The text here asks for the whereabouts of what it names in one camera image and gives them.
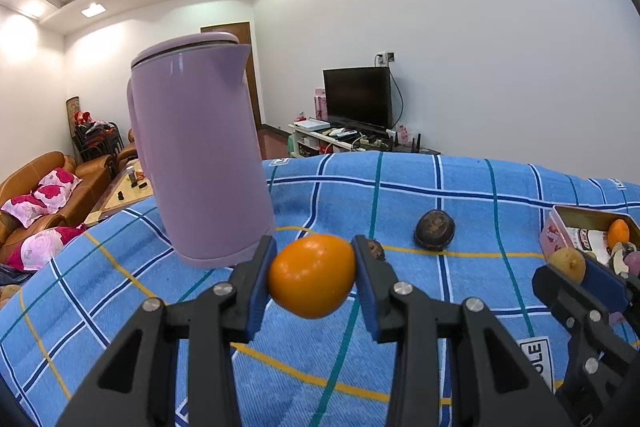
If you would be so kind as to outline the brown wooden door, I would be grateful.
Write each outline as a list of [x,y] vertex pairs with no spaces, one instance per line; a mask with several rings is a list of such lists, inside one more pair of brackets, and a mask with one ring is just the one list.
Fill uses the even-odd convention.
[[[249,22],[213,25],[213,26],[205,26],[201,28],[201,32],[214,32],[214,31],[230,32],[230,34],[235,35],[235,37],[239,39],[240,43],[253,46],[252,33],[250,32]],[[254,125],[256,130],[260,131],[262,130],[262,114],[260,113],[253,51],[250,51],[250,55],[248,56],[248,59],[246,62],[245,76],[246,76],[248,93],[250,94],[250,105],[252,106]]]

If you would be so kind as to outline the pink floral cushion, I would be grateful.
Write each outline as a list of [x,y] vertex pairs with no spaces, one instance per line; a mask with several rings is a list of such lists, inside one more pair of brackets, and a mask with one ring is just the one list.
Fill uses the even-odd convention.
[[63,208],[79,184],[81,179],[78,176],[63,168],[55,168],[37,183],[34,191],[9,198],[1,210],[28,228],[40,217],[52,215]]

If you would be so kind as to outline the white TV stand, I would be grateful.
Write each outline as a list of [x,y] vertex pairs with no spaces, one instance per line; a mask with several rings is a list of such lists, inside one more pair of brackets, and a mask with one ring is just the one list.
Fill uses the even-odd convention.
[[366,135],[343,128],[318,129],[305,126],[307,121],[290,124],[288,153],[292,157],[311,157],[347,152],[392,152],[439,155],[438,150],[423,147],[418,139],[409,145],[400,144],[396,136]]

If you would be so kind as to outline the blue plaid tablecloth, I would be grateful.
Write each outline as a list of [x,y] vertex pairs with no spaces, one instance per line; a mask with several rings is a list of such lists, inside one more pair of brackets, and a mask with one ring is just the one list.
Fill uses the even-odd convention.
[[[484,301],[552,385],[567,366],[567,332],[534,296],[539,235],[554,205],[637,217],[639,189],[540,166],[450,156],[362,153],[265,163],[279,246],[306,235],[380,243],[398,277],[427,295]],[[444,251],[413,237],[432,209],[454,219]],[[73,239],[1,311],[1,375],[28,417],[52,426],[119,329],[145,299],[184,303],[229,270],[183,263],[148,198]],[[320,320],[277,305],[233,355],[247,426],[379,426],[395,349],[375,343],[348,297]]]

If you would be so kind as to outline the cut taro root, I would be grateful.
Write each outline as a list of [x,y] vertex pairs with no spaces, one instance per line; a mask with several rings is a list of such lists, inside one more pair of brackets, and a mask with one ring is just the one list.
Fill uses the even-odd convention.
[[624,263],[624,257],[626,254],[631,253],[631,251],[638,251],[637,246],[631,242],[617,243],[612,250],[610,265],[617,275],[623,275],[624,273],[629,274],[627,265]]

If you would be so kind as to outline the purple sweet potato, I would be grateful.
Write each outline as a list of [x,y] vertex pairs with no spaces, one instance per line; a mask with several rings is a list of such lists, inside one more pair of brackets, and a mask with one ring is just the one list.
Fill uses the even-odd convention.
[[638,277],[640,274],[640,251],[631,251],[626,254],[624,263],[627,265],[628,273]]

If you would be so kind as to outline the orange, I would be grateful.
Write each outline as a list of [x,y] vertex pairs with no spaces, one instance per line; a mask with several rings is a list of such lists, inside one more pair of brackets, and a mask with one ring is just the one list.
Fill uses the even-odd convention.
[[606,241],[611,251],[617,243],[628,243],[630,241],[630,230],[624,219],[616,219],[608,227]]
[[268,272],[271,298],[302,319],[336,311],[356,279],[355,251],[346,239],[314,234],[296,239],[274,258]]

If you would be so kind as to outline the pink metal tin box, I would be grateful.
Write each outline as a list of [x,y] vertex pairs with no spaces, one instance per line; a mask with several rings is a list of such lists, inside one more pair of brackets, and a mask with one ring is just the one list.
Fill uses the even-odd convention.
[[639,247],[637,222],[623,213],[595,210],[586,207],[554,205],[539,235],[544,257],[570,247],[586,253],[601,265],[607,265],[612,256],[608,245],[608,231],[617,221],[625,223],[628,242]]

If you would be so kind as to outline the small green-brown round fruit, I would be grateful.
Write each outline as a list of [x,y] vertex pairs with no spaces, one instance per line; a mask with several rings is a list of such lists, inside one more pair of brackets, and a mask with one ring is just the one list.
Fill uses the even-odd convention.
[[548,257],[547,262],[577,284],[581,284],[585,278],[586,260],[584,255],[575,248],[560,248]]

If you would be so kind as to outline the orange at tin back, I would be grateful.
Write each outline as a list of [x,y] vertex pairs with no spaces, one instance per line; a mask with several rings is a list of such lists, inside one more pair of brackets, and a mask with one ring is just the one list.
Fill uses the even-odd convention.
[[616,219],[608,227],[606,241],[611,251],[617,243],[628,243],[630,241],[630,230],[624,219]]

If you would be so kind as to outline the purple electric kettle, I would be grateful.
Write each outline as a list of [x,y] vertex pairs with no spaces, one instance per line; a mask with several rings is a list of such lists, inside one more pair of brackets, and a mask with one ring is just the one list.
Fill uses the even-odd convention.
[[237,265],[274,229],[245,67],[230,32],[170,39],[140,52],[127,86],[134,144],[179,258]]

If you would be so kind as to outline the dark brown passion fruit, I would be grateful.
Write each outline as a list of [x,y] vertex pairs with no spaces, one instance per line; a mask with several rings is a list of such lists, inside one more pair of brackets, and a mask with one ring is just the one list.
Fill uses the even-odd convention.
[[444,210],[432,209],[419,219],[413,237],[426,251],[444,251],[454,239],[454,231],[454,219]]

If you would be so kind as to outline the black television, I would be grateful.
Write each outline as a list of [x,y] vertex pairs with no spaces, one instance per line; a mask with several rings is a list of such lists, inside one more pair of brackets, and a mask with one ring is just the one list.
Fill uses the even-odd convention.
[[387,67],[332,68],[323,71],[326,118],[331,124],[392,127],[392,89]]

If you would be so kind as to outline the brown leather sofa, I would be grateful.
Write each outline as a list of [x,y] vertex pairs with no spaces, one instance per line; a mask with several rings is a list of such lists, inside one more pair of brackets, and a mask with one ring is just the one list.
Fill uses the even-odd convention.
[[45,153],[1,183],[1,261],[43,230],[76,228],[112,182],[114,158],[78,165],[61,152]]

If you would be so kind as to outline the paper leaflet in tin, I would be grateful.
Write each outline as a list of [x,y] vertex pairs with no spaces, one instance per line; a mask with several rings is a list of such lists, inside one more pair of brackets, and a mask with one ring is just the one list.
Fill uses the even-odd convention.
[[567,233],[578,251],[597,260],[601,265],[607,265],[611,258],[605,231],[568,228]]

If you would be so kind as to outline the wooden coffee table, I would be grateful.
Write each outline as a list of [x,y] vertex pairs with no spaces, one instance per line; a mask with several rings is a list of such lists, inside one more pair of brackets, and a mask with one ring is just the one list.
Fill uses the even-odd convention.
[[151,181],[144,175],[140,160],[138,158],[130,160],[107,187],[84,223],[87,227],[93,227],[120,210],[142,202],[152,195]]

